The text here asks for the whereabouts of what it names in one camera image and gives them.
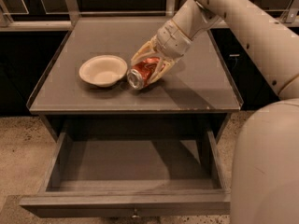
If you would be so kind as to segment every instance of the paper bowl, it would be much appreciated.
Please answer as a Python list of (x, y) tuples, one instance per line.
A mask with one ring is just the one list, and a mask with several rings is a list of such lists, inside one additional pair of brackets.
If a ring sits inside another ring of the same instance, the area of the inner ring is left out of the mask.
[(84, 63), (79, 69), (79, 76), (85, 82), (109, 87), (124, 77), (128, 69), (127, 63), (117, 56), (97, 56)]

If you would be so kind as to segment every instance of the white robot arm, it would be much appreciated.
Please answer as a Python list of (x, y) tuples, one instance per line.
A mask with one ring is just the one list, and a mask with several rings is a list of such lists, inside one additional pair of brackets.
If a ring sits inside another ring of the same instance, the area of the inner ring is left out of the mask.
[[(219, 17), (226, 21), (276, 95), (281, 99), (299, 97), (298, 35), (249, 0), (188, 0), (133, 57), (132, 65), (159, 54), (160, 65), (149, 83), (156, 81), (187, 52), (196, 35), (211, 28)], [(164, 61), (167, 66), (162, 69)]]
[[(299, 219), (299, 37), (249, 0), (188, 0), (133, 57), (159, 57), (149, 84), (177, 62), (196, 35), (225, 20), (261, 74), (284, 101), (257, 111), (238, 137), (232, 180), (234, 224)], [(134, 73), (130, 84), (144, 84)]]

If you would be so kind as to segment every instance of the table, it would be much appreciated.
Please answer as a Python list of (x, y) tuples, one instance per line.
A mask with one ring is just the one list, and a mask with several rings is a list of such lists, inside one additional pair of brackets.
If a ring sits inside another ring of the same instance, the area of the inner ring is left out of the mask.
[(21, 206), (40, 217), (228, 214), (217, 140), (242, 100), (209, 32), (142, 91), (125, 79), (103, 89), (78, 76), (97, 55), (130, 64), (164, 22), (79, 19), (28, 102), (57, 150), (40, 192)]

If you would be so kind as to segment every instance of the drawer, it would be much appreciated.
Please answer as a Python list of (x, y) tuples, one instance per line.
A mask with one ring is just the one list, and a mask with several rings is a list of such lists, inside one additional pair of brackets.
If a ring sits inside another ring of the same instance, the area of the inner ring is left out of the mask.
[(39, 217), (229, 214), (208, 124), (194, 116), (68, 119), (44, 185), (20, 205)]

